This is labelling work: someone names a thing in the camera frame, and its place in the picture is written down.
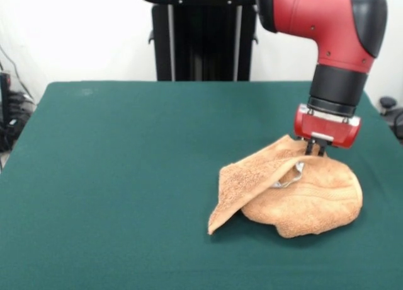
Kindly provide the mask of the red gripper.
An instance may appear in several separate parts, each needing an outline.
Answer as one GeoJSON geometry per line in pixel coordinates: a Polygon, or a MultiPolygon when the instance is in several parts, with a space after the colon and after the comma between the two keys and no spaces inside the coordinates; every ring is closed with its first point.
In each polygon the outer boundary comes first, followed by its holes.
{"type": "MultiPolygon", "coordinates": [[[[350,148],[361,128],[361,119],[357,116],[342,117],[309,108],[300,104],[294,120],[295,134],[304,139],[321,140],[318,156],[323,157],[327,145],[338,148],[350,148]]],[[[312,154],[314,140],[307,141],[305,154],[312,154]]]]}

